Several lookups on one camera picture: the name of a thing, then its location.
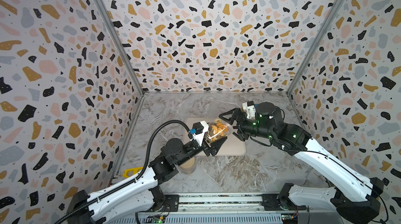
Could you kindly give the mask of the clear plastic cookie jar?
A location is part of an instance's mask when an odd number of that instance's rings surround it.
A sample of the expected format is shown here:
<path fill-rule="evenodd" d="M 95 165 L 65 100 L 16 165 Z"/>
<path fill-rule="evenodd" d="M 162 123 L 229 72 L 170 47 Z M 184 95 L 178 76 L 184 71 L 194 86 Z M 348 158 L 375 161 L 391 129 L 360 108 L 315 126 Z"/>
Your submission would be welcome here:
<path fill-rule="evenodd" d="M 206 142 L 211 144 L 233 133 L 233 127 L 222 119 L 215 119 L 208 123 Z"/>

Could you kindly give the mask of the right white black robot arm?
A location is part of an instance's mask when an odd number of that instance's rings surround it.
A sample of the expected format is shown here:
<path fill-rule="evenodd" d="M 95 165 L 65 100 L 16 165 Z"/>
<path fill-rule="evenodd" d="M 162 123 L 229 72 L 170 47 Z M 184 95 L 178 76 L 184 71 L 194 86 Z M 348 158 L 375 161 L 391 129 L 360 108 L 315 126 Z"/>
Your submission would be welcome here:
<path fill-rule="evenodd" d="M 242 108 L 220 114 L 219 118 L 234 126 L 234 135 L 239 140 L 267 139 L 271 146 L 307 163 L 333 184 L 332 187 L 312 188 L 285 183 L 276 200 L 280 207 L 334 210 L 353 224 L 368 224 L 378 217 L 384 205 L 381 198 L 384 183 L 354 171 L 302 127 L 284 122 L 285 113 L 280 107 L 269 102 L 255 105 L 249 101 Z"/>

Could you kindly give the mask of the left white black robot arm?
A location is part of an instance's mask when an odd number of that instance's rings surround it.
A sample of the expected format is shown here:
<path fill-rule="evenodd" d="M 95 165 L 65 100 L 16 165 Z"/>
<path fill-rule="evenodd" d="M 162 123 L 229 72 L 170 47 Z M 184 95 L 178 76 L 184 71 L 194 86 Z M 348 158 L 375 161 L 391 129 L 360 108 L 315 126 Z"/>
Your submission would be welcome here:
<path fill-rule="evenodd" d="M 179 138 L 172 138 L 161 148 L 161 153 L 150 160 L 157 134 L 171 124 L 183 126 L 189 142 L 184 144 Z M 199 153 L 216 156 L 232 132 L 233 127 L 221 120 L 196 122 L 191 128 L 180 120 L 163 123 L 152 133 L 144 165 L 138 173 L 97 192 L 79 191 L 73 196 L 66 215 L 57 223 L 106 224 L 133 211 L 158 210 L 166 199 L 160 185 L 171 180 L 179 173 L 181 165 Z"/>

